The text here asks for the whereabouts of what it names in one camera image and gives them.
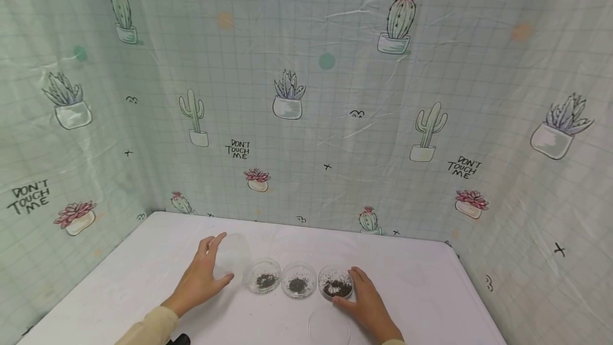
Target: empty petri dish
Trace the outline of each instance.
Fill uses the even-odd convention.
[[[353,292],[353,279],[347,271],[339,265],[328,265],[319,272],[319,292],[332,300],[334,296],[349,298]]]
[[[347,345],[351,338],[349,320],[336,308],[320,306],[308,320],[308,335],[313,344]]]
[[[280,280],[281,267],[270,257],[254,261],[243,275],[243,285],[257,294],[271,292],[279,285]]]
[[[281,274],[281,287],[291,298],[309,297],[317,288],[315,269],[302,261],[287,265]]]

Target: hand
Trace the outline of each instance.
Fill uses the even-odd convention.
[[[209,301],[230,283],[234,278],[233,273],[219,280],[213,277],[217,248],[224,237],[226,237],[226,232],[200,241],[194,260],[189,264],[173,294],[162,303],[162,306],[169,308],[181,318],[191,309]]]
[[[400,329],[392,321],[382,297],[366,273],[358,267],[352,267],[349,274],[353,279],[358,300],[352,302],[337,296],[332,299],[332,303],[355,318],[379,344],[389,340],[404,341]]]

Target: beige sleeve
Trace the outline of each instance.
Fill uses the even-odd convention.
[[[400,340],[389,340],[384,342],[383,345],[407,345],[404,343],[404,341],[400,341]]]
[[[166,345],[178,322],[177,314],[158,306],[144,320],[132,325],[115,345]]]

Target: soil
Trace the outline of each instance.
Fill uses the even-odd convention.
[[[307,285],[308,280],[296,277],[289,282],[289,289],[297,295],[302,295],[307,291]]]
[[[352,285],[342,280],[329,280],[324,284],[324,293],[330,297],[347,297],[350,295]]]
[[[255,283],[258,285],[258,289],[266,289],[271,287],[277,282],[277,277],[271,273],[264,273],[260,275]]]

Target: right hand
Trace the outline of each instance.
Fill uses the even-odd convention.
[[[355,318],[379,344],[389,340],[404,341],[400,329],[392,321],[382,297],[366,273],[358,267],[352,267],[349,274],[358,300],[352,302],[337,296],[332,299],[332,303]]]

